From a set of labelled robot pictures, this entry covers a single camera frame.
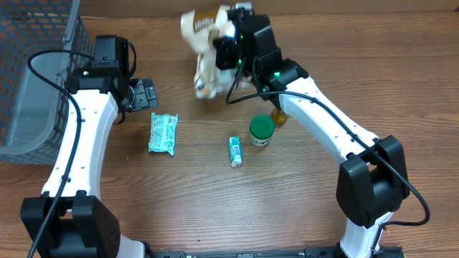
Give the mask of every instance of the wooden surface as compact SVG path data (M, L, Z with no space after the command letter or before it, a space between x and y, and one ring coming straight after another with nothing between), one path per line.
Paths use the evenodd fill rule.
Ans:
M343 14L453 11L457 0L253 0L259 14ZM81 0L81 14L94 17L170 17L191 10L209 11L234 0Z
M459 14L272 16L285 57L307 69L324 94L381 137L403 144L412 184L432 210L427 226L391 226L382 243L407 257L457 257L459 249ZM272 105L197 100L196 58L178 19L86 19L92 37L118 34L152 77L160 108L180 115L176 154L149 154L150 111L113 126L102 169L104 204L122 233L156 250L230 251L333 246L346 217L336 203L337 167L295 119L263 149L247 139L251 118ZM227 141L242 139L244 163L230 168ZM20 218L50 166L0 166L0 257L25 257ZM414 196L396 219L418 220Z

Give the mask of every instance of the jar with green lid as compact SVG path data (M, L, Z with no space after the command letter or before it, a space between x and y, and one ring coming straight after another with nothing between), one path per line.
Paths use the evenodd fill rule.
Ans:
M269 115L257 115L250 123L250 142L255 146L266 146L271 141L274 128Z

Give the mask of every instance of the brown label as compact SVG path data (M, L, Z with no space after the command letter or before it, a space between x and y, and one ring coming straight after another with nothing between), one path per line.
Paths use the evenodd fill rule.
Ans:
M193 18L193 30L194 33L198 32L202 28L215 23L217 19L218 11L196 11L194 12Z

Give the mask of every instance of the gray plastic bin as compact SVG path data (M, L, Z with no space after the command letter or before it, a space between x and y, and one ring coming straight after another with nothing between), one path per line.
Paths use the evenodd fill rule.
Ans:
M68 101L27 68L30 54L71 49L93 54L80 18L80 1L0 0L0 161L53 164L67 122ZM84 57L49 53L33 67L66 87Z

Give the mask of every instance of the white metal arm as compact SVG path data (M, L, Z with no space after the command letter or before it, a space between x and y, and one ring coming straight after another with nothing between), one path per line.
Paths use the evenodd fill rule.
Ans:
M287 90L297 92L311 97L315 97L323 104L327 105L351 130L357 134L368 146L373 146L373 139L377 136L357 125L339 110L324 94L317 88L314 80L300 78L287 85ZM360 154L365 149L331 117L326 110L319 105L292 95L279 95L280 107L282 110L296 118L308 129L311 134L323 145L331 154L336 164L340 166L347 160L349 153ZM375 225L369 229L364 226L357 226L351 220L347 220L346 231L340 241L341 249L350 258L367 258L371 256L371 247L377 233L378 225L386 222L392 216L392 212L378 218Z
M88 196L100 199L100 171L108 133L118 113L118 106L111 93L101 94L99 90L79 90L73 97L80 106L84 122L81 125L80 142L69 174L70 182L65 184L62 196L75 196L77 191L84 190ZM75 106L69 102L69 107L69 117L59 155L42 190L42 193L48 191L50 197L56 196L77 130ZM144 255L145 246L142 243L121 235L117 258L144 258Z

